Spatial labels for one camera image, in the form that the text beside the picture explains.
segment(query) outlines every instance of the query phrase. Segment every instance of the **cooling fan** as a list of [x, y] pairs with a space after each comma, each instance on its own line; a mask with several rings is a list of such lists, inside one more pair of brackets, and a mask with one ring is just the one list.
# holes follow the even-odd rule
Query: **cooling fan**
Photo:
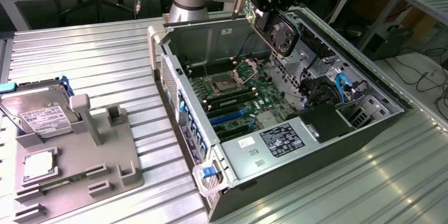
[[293, 40], [294, 32], [289, 26], [282, 22], [274, 24], [270, 31], [270, 45], [276, 51], [285, 53], [290, 48]]

